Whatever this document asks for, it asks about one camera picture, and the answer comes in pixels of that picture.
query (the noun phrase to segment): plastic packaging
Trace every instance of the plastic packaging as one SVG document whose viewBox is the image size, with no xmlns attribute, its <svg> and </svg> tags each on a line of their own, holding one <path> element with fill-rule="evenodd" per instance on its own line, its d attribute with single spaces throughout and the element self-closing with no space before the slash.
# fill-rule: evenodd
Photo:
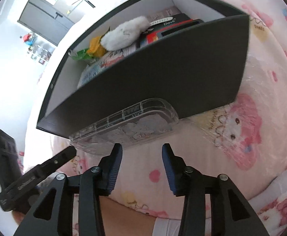
<svg viewBox="0 0 287 236">
<path fill-rule="evenodd" d="M 176 111 L 168 102 L 150 98 L 103 118 L 69 138 L 78 149 L 107 155 L 114 143 L 126 148 L 156 139 L 173 131 L 178 121 Z"/>
</svg>

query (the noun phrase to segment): cartoon print bedding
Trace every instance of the cartoon print bedding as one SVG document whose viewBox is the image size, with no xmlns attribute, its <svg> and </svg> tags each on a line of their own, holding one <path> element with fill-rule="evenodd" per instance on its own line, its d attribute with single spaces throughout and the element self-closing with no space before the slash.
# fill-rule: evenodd
<svg viewBox="0 0 287 236">
<path fill-rule="evenodd" d="M 223 1 L 250 15 L 248 56 L 237 99 L 182 120 L 173 134 L 124 149 L 110 196 L 115 201 L 152 216 L 181 218 L 183 198 L 169 189 L 163 143 L 170 143 L 176 155 L 203 174 L 227 174 L 247 199 L 259 196 L 287 170 L 287 6 L 283 0 Z M 60 137 L 50 139 L 53 155 L 68 145 Z M 68 176 L 81 174 L 100 158 L 79 150 L 60 170 Z M 287 190 L 264 206 L 256 210 L 259 217 L 271 236 L 280 235 L 287 226 Z M 209 204 L 206 209 L 209 218 Z"/>
</svg>

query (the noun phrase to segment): white wall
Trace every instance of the white wall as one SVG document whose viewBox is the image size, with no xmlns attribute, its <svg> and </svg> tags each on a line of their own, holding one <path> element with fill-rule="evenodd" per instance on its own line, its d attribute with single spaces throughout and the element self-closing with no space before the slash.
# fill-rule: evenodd
<svg viewBox="0 0 287 236">
<path fill-rule="evenodd" d="M 0 129 L 12 136 L 18 151 L 24 150 L 27 120 L 35 88 L 44 66 L 25 56 L 27 45 L 20 39 L 27 31 L 5 20 L 0 24 Z M 0 230 L 13 235 L 16 224 L 0 208 Z"/>
</svg>

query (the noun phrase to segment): skin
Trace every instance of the skin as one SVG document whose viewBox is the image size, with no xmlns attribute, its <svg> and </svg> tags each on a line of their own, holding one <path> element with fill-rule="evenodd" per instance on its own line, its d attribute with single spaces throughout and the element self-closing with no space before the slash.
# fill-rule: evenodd
<svg viewBox="0 0 287 236">
<path fill-rule="evenodd" d="M 100 206 L 106 236 L 151 236 L 155 217 L 136 212 L 109 198 L 100 196 Z M 12 211 L 19 225 L 24 214 Z"/>
</svg>

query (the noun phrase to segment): transparent plastic container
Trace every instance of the transparent plastic container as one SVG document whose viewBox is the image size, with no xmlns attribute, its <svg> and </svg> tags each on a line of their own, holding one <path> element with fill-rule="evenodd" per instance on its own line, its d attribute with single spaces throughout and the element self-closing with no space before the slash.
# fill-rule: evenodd
<svg viewBox="0 0 287 236">
<path fill-rule="evenodd" d="M 91 124 L 69 139 L 87 153 L 109 155 L 115 143 L 123 148 L 145 143 L 173 131 L 178 121 L 167 101 L 149 98 Z"/>
</svg>

